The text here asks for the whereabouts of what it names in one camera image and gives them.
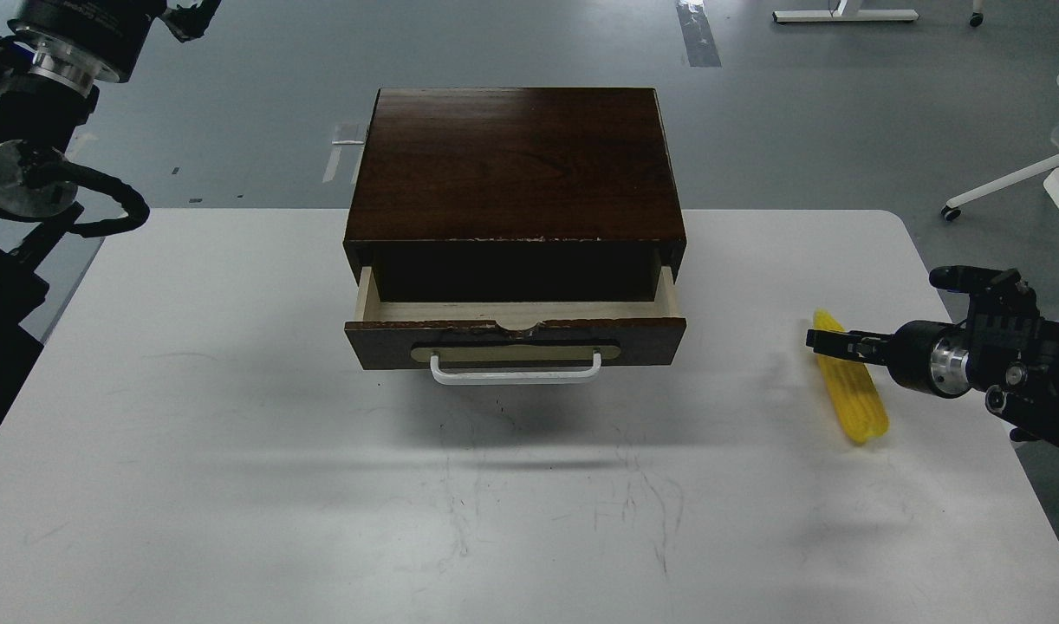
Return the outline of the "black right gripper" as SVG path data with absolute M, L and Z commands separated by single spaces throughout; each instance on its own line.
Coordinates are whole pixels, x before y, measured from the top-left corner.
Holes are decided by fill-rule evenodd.
M 1041 388 L 1036 292 L 1017 269 L 938 266 L 928 274 L 935 289 L 969 297 L 962 323 L 915 320 L 892 335 L 808 329 L 806 345 L 843 361 L 883 366 L 895 384 L 954 399 L 984 392 L 985 406 L 1015 426 L 1048 426 L 1051 398 Z

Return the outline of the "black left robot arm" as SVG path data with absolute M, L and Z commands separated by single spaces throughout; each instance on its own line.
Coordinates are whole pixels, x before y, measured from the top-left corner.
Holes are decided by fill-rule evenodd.
M 217 1 L 23 1 L 0 36 L 0 218 L 34 224 L 0 249 L 0 299 L 42 299 L 36 269 L 66 234 L 116 236 L 144 225 L 149 206 L 113 175 L 67 158 L 96 109 L 98 83 L 125 83 L 152 23 L 180 42 L 201 38 Z

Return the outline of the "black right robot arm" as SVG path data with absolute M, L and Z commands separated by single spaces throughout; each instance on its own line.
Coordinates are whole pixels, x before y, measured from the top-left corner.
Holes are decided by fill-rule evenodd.
M 1015 439 L 1059 447 L 1059 322 L 1044 319 L 1016 269 L 939 266 L 935 289 L 969 297 L 961 323 L 913 321 L 890 335 L 812 328 L 806 343 L 824 360 L 883 366 L 910 390 L 954 399 L 971 390 Z

